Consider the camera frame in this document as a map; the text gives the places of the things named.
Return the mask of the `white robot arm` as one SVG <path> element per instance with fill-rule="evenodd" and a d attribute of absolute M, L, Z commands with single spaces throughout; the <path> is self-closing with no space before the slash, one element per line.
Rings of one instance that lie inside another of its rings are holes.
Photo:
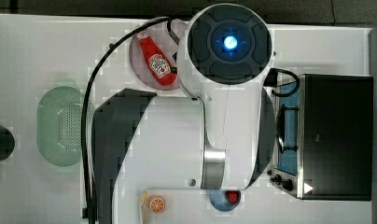
<path fill-rule="evenodd" d="M 254 11 L 212 5 L 178 44 L 184 94 L 125 89 L 94 113 L 98 223 L 142 224 L 148 189 L 245 189 L 259 157 L 272 38 Z"/>

